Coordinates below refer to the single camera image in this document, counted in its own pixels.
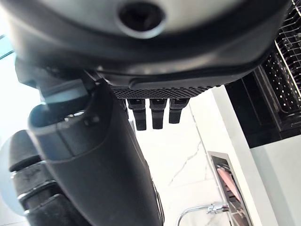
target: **white marble wall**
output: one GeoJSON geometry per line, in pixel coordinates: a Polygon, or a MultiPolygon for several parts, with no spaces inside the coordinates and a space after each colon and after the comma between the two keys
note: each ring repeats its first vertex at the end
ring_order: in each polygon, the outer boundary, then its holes
{"type": "MultiPolygon", "coordinates": [[[[168,123],[167,107],[161,130],[152,129],[151,111],[147,108],[147,130],[136,135],[161,196],[165,226],[175,226],[186,208],[222,201],[189,106],[182,111],[181,122],[176,125],[168,123]]],[[[186,215],[181,223],[181,226],[229,225],[227,214],[207,215],[206,210],[186,215]]]]}

